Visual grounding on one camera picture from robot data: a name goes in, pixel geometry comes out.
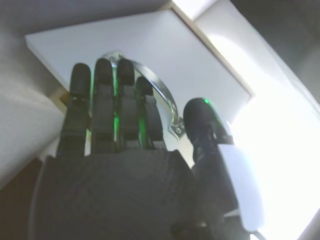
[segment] wooden edge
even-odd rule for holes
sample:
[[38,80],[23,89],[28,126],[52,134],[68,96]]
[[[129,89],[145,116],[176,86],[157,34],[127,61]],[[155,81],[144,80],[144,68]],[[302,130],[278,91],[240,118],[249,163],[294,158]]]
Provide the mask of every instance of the wooden edge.
[[212,42],[207,38],[207,36],[198,28],[198,26],[174,3],[169,2],[165,4],[159,11],[172,10],[187,27],[195,34],[200,41],[213,53],[213,55],[225,66],[225,68],[234,76],[237,82],[247,91],[250,95],[250,99],[256,94],[253,89],[248,85],[248,83],[242,78],[242,76],[230,65],[230,63],[222,56],[222,54],[215,48]]
[[68,96],[69,92],[61,86],[49,97],[49,99],[64,115],[66,115],[67,112]]

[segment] silver handle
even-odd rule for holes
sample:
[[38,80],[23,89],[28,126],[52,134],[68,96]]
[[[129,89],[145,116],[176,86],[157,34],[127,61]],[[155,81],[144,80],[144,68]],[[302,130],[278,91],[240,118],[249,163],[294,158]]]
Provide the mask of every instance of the silver handle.
[[[121,58],[124,58],[124,54],[117,50],[103,55],[104,58],[108,59],[113,66],[116,66]],[[168,130],[173,134],[178,140],[186,133],[184,120],[179,117],[177,105],[171,92],[168,90],[167,86],[163,81],[148,67],[145,65],[131,60],[133,67],[144,76],[154,87],[154,89],[160,94],[165,103],[169,106],[171,111],[171,123]]]

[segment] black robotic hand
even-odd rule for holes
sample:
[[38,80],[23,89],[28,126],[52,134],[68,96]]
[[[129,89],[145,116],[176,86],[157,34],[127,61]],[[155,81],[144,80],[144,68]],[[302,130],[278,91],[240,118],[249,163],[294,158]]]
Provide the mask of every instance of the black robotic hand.
[[129,60],[113,69],[101,58],[91,94],[90,68],[73,68],[56,158],[37,180],[30,240],[202,239],[195,178],[166,150],[152,86],[135,78]]

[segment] white board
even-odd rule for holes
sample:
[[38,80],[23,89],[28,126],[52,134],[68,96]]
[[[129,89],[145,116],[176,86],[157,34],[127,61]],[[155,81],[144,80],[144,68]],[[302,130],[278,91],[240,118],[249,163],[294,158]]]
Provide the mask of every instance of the white board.
[[[186,103],[209,99],[232,122],[250,96],[196,35],[171,10],[69,26],[26,36],[29,49],[69,89],[71,71],[114,50],[148,66],[171,91],[180,116]],[[160,107],[163,128],[168,116]],[[192,162],[187,139],[177,142],[164,130],[168,149],[178,148]]]

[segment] back of robotic hand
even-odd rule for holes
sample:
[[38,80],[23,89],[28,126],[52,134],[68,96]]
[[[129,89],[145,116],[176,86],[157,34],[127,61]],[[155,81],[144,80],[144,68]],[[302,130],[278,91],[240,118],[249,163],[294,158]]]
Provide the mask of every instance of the back of robotic hand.
[[184,111],[191,171],[177,150],[167,151],[153,87],[136,80],[131,61],[98,59],[92,87],[90,68],[76,64],[56,158],[37,180],[29,239],[249,239],[240,218],[225,218],[241,205],[217,147],[232,137],[216,119],[203,121],[212,116],[203,118],[199,101]]

